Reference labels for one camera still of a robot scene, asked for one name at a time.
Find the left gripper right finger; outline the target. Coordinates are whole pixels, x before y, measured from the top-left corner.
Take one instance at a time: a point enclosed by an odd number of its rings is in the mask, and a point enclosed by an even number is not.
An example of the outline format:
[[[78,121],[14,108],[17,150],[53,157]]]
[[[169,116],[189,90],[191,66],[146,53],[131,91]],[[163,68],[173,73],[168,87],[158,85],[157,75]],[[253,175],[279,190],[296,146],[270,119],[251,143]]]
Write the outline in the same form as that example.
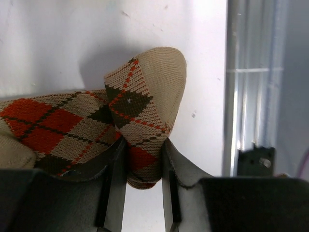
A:
[[[168,232],[306,232],[309,184],[279,176],[214,177],[162,146],[163,206]]]

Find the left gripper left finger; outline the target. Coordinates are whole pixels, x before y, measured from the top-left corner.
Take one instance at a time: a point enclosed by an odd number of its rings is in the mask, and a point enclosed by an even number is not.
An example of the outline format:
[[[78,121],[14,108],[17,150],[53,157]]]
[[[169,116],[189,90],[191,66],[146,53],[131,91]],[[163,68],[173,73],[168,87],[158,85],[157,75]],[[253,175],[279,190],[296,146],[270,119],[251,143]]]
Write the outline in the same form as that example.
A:
[[[118,139],[63,178],[38,170],[0,172],[3,232],[119,232],[125,194],[126,141]]]

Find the orange green argyle sock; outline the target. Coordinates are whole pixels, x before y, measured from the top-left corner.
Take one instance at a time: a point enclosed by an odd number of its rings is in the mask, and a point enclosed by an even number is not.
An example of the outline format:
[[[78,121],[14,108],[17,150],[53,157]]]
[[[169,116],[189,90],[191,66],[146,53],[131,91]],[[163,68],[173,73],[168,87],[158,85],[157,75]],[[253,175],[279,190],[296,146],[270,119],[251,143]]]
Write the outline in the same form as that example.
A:
[[[185,83],[184,55],[157,47],[107,74],[104,89],[1,101],[0,166],[86,180],[106,165],[104,151],[123,137],[127,182],[150,189],[162,177],[161,147]]]

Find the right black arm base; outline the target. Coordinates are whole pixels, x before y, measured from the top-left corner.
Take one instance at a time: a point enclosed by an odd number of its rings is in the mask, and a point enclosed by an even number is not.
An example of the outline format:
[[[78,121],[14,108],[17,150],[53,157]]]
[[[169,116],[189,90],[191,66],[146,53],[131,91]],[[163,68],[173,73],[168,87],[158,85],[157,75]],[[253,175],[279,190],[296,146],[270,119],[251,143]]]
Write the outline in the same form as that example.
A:
[[[237,176],[270,177],[274,173],[276,149],[273,147],[256,147],[238,154]]]

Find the aluminium frame rail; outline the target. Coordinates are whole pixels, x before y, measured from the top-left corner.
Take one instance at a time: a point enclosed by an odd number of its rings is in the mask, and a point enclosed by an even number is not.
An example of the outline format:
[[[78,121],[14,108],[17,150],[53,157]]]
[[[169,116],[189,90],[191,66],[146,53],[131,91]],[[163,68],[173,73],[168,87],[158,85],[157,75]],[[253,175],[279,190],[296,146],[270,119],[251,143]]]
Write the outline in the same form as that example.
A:
[[[276,149],[274,176],[309,178],[309,3],[227,3],[224,176],[239,150]]]

